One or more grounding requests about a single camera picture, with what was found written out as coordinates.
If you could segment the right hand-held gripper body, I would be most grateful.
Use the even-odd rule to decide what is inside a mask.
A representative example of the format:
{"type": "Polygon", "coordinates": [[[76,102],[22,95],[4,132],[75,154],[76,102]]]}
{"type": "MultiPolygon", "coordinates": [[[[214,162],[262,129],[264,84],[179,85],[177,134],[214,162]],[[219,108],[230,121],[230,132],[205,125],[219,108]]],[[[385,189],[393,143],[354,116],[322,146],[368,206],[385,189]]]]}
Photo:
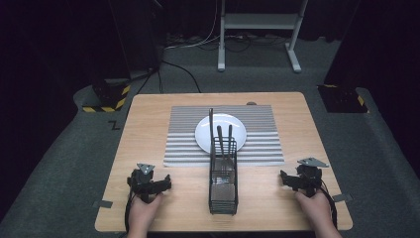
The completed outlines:
{"type": "Polygon", "coordinates": [[[298,183],[294,190],[303,189],[308,197],[312,197],[322,184],[322,168],[329,168],[330,165],[315,158],[301,159],[297,163],[298,183]]]}

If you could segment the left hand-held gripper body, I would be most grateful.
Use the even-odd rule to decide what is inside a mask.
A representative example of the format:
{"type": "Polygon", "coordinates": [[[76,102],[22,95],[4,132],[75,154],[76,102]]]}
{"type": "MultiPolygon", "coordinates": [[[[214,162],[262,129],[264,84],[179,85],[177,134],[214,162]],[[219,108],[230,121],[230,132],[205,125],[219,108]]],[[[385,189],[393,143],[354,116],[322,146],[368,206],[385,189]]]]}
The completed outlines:
{"type": "Polygon", "coordinates": [[[127,184],[130,187],[130,198],[138,195],[145,202],[150,202],[150,195],[154,188],[154,166],[148,164],[137,163],[131,175],[127,178],[127,184]]]}

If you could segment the black wire cutlery basket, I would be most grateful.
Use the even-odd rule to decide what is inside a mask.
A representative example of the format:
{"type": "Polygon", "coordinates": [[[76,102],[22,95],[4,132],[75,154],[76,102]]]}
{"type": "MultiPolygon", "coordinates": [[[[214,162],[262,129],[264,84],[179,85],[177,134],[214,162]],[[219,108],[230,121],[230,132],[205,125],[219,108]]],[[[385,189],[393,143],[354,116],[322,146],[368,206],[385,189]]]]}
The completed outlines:
{"type": "Polygon", "coordinates": [[[237,213],[237,143],[232,138],[215,137],[211,141],[208,204],[211,214],[237,213]]]}

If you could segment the silver fork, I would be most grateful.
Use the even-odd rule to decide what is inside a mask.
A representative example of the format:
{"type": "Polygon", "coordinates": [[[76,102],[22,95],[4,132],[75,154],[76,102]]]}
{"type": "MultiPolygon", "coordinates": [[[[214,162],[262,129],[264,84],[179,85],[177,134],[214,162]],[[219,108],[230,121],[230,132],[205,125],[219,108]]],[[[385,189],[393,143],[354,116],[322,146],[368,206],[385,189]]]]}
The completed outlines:
{"type": "Polygon", "coordinates": [[[232,133],[233,133],[233,126],[229,125],[229,134],[228,134],[228,158],[227,160],[227,175],[228,181],[232,180],[232,133]]]}

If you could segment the silver table knife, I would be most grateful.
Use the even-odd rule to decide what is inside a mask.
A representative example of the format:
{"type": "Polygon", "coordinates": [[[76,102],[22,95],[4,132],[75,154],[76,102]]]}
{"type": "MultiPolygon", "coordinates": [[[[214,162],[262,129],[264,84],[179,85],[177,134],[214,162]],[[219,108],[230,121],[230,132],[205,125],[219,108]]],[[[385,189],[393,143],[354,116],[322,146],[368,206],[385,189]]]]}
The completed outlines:
{"type": "Polygon", "coordinates": [[[213,131],[213,108],[209,109],[209,131],[210,131],[210,160],[213,159],[214,156],[214,131],[213,131]]]}

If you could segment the person's left hand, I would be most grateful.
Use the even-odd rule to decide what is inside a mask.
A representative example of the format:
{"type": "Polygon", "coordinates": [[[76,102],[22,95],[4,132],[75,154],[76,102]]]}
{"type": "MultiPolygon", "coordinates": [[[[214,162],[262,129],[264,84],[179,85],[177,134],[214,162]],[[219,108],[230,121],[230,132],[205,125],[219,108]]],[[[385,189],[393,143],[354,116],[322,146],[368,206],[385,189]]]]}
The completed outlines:
{"type": "Polygon", "coordinates": [[[128,219],[130,233],[140,234],[148,232],[158,213],[162,199],[162,193],[159,193],[151,203],[143,202],[138,196],[132,199],[128,219]]]}

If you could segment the person's right hand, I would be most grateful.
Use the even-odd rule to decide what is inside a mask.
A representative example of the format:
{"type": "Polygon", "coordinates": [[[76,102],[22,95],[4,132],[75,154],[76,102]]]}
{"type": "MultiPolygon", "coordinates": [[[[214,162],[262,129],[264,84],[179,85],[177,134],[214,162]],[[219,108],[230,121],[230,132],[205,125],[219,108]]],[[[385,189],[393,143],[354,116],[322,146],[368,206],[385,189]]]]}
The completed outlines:
{"type": "Polygon", "coordinates": [[[294,196],[316,233],[325,233],[335,228],[329,201],[320,189],[311,197],[301,192],[295,192],[294,196]]]}

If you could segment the white round plate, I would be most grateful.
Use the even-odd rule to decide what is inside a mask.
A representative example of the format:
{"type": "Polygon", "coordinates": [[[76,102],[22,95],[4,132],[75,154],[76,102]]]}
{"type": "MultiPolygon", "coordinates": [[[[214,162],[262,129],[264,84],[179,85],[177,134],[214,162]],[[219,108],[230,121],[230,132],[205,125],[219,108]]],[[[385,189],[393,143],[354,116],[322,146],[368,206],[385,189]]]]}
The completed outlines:
{"type": "MultiPolygon", "coordinates": [[[[232,133],[232,151],[240,150],[247,140],[247,130],[241,120],[235,116],[225,113],[215,113],[213,115],[213,133],[216,148],[219,148],[217,126],[220,125],[223,129],[223,137],[226,142],[228,153],[228,134],[229,125],[233,126],[232,133]]],[[[198,146],[206,153],[210,153],[210,131],[209,131],[209,117],[203,118],[195,128],[195,140],[198,146]]]]}

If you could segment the grey striped placemat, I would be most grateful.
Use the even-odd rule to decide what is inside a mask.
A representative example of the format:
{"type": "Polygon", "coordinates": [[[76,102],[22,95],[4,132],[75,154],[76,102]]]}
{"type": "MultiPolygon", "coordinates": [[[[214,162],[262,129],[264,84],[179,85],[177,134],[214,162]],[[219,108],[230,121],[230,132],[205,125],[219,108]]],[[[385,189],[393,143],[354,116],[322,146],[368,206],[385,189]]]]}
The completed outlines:
{"type": "Polygon", "coordinates": [[[167,167],[207,167],[210,153],[195,140],[195,128],[209,109],[235,116],[245,125],[247,140],[238,150],[241,166],[279,166],[284,156],[269,105],[174,106],[171,108],[163,164],[167,167]]]}

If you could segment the black base with hazard stripes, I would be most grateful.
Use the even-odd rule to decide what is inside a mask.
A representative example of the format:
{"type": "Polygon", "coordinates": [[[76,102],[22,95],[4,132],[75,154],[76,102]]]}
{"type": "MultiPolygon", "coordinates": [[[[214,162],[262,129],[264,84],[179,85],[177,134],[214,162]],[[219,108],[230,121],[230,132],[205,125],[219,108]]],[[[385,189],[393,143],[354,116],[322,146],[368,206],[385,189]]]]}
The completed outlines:
{"type": "Polygon", "coordinates": [[[126,81],[110,83],[106,80],[93,83],[81,104],[84,112],[115,112],[125,104],[131,85],[126,81]]]}
{"type": "Polygon", "coordinates": [[[328,112],[368,113],[365,101],[357,94],[354,88],[322,84],[318,85],[317,89],[328,112]]]}

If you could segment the black upright cabinet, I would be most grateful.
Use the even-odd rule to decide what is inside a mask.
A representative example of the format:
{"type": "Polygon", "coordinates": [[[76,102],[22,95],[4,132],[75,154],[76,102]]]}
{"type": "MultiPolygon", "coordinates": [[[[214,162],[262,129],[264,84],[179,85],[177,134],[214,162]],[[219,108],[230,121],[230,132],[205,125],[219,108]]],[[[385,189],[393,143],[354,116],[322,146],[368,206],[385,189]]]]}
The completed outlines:
{"type": "Polygon", "coordinates": [[[152,0],[109,0],[129,70],[160,65],[152,0]]]}

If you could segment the white metal stand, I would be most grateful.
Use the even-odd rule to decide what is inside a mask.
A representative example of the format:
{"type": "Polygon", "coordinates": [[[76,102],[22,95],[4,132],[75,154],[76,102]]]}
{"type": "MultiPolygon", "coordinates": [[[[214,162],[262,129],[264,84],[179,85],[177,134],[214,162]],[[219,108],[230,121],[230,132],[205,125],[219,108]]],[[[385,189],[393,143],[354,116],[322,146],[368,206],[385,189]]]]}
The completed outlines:
{"type": "Polygon", "coordinates": [[[219,71],[224,71],[226,69],[226,30],[292,30],[291,39],[284,44],[284,47],[293,71],[295,73],[300,73],[302,68],[294,48],[308,2],[309,0],[301,0],[300,10],[295,14],[250,14],[227,13],[225,10],[226,0],[221,0],[217,69],[219,71]]]}

